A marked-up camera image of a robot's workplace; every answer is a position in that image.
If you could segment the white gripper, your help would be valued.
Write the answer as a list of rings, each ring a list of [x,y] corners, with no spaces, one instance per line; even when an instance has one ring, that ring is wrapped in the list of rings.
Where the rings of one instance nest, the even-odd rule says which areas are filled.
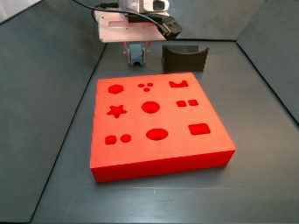
[[[130,60],[130,50],[126,42],[144,41],[142,60],[145,63],[152,41],[164,40],[154,24],[152,22],[129,23],[122,13],[96,11],[94,17],[100,41],[102,43],[121,42],[126,63]]]

